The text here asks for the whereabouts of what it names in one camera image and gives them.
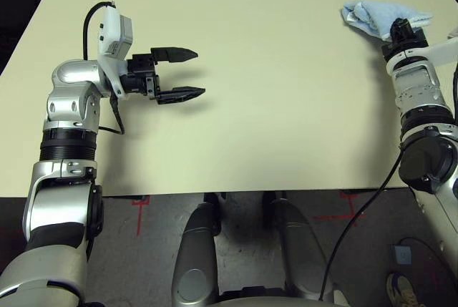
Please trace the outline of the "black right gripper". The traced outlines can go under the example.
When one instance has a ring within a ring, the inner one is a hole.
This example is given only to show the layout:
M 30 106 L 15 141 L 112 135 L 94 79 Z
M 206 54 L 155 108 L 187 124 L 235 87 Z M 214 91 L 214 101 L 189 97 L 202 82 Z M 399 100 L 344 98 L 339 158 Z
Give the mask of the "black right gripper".
M 408 19 L 396 19 L 391 25 L 389 34 L 391 41 L 381 47 L 386 62 L 407 49 L 429 46 L 422 28 L 413 30 Z

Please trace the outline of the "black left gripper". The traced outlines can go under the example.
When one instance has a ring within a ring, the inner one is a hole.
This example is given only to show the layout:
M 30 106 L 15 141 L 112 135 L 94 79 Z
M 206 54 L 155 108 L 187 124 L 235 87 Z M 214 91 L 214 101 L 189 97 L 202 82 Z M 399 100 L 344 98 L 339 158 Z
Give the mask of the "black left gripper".
M 186 102 L 205 93 L 204 88 L 175 87 L 160 91 L 159 76 L 155 66 L 158 62 L 186 62 L 197 58 L 198 54 L 182 47 L 151 48 L 148 54 L 134 54 L 127 60 L 127 73 L 120 77 L 122 88 L 126 94 L 141 94 L 158 104 L 174 104 Z

